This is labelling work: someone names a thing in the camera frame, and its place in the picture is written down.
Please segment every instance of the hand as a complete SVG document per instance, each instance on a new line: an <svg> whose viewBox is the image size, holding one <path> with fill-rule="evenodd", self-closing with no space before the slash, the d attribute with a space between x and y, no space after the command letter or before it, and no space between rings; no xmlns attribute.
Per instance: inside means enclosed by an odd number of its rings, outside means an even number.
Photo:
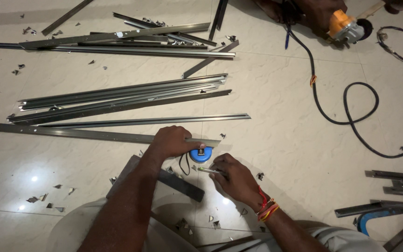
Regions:
<svg viewBox="0 0 403 252"><path fill-rule="evenodd" d="M152 144L147 152L153 152L162 160L170 157L177 157L195 149L204 149L203 142L186 142L186 138L192 138L192 134L181 126L170 126L161 128L156 133Z"/></svg>
<svg viewBox="0 0 403 252"><path fill-rule="evenodd" d="M254 212L258 212L262 208L263 198L259 194L259 185L245 165L226 153L214 159L212 169L221 170L228 174L227 178L219 174L209 174L209 176L219 182L229 196L247 204ZM264 195L267 200L270 199L265 193Z"/></svg>

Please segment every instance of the person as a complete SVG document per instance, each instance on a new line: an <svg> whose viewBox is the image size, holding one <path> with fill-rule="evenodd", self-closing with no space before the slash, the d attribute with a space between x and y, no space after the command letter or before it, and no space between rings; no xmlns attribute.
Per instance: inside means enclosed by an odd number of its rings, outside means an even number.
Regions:
<svg viewBox="0 0 403 252"><path fill-rule="evenodd" d="M46 251L197 252L189 242L150 217L155 184L164 160L205 148L203 142L185 141L191 137L191 133L181 126L160 129L137 167L109 199L87 203L56 224L48 238ZM338 227L303 230L260 190L249 169L230 154L216 157L214 164L216 169L226 172L227 177L210 174L211 178L232 198L259 213L261 219L266 215L264 223L273 236L270 240L248 241L216 251L238 252L247 251L247 248L285 252L385 251L356 231Z"/></svg>

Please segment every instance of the white cloth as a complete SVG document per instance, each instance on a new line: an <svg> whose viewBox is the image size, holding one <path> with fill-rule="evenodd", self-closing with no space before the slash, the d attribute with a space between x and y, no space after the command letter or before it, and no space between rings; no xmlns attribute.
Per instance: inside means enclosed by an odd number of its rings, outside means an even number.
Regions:
<svg viewBox="0 0 403 252"><path fill-rule="evenodd" d="M79 249L107 199L86 203L63 217L51 231L46 252L75 252ZM368 236L340 227L322 227L307 229L313 237L332 252L386 252L386 250ZM282 252L274 239L254 240L242 243L222 252L243 251ZM150 218L147 238L142 247L143 252L198 252L186 240L172 232L154 218Z"/></svg>

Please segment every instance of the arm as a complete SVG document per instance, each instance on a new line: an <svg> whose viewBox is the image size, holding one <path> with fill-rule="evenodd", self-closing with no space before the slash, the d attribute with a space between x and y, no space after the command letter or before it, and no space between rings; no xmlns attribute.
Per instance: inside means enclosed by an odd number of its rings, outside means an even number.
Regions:
<svg viewBox="0 0 403 252"><path fill-rule="evenodd" d="M181 126L158 131L138 166L99 212L78 252L141 251L155 184L164 160L206 147L202 142L184 140L191 137L191 133Z"/></svg>
<svg viewBox="0 0 403 252"><path fill-rule="evenodd" d="M218 174L210 174L210 177L219 182L222 189L233 199L247 204L255 213L259 212L262 208L262 196L259 194L258 184L250 170L228 153L214 159L214 164L216 169L226 172L228 178ZM264 195L267 200L270 199L266 193ZM329 252L288 217L281 208L267 218L265 224L285 252Z"/></svg>

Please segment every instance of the angle grinder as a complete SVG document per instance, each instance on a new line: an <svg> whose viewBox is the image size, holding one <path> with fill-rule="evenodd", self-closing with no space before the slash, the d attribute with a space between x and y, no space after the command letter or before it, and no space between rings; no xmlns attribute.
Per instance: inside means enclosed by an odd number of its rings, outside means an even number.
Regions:
<svg viewBox="0 0 403 252"><path fill-rule="evenodd" d="M358 41L366 39L372 33L372 24L364 18L346 15L341 9L334 12L330 17L328 42L338 40L356 44Z"/></svg>

